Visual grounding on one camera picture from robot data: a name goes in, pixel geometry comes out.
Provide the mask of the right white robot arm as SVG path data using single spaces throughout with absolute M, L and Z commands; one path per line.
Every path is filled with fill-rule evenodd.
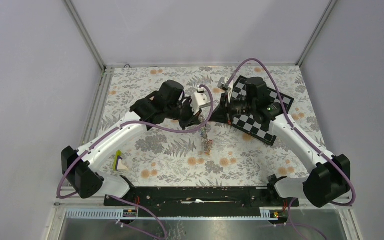
M 217 86 L 224 92 L 212 122 L 230 125 L 269 146 L 280 139 L 309 173 L 302 178 L 272 177 L 266 193 L 271 205 L 304 198 L 321 208 L 352 190 L 350 160 L 322 147 L 294 122 L 287 96 L 269 88 L 261 77 L 240 76 L 235 83 L 221 77 Z

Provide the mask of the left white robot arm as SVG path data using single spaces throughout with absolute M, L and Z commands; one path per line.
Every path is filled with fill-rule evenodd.
M 109 130 L 77 149 L 68 146 L 61 152 L 63 177 L 57 197 L 115 195 L 122 205 L 132 204 L 135 192 L 127 180 L 100 171 L 105 161 L 124 144 L 151 129 L 176 134 L 199 131 L 209 121 L 199 119 L 205 107 L 214 107 L 213 95 L 206 85 L 201 84 L 191 96 L 185 96 L 182 84 L 165 81 L 159 90 L 137 100 Z

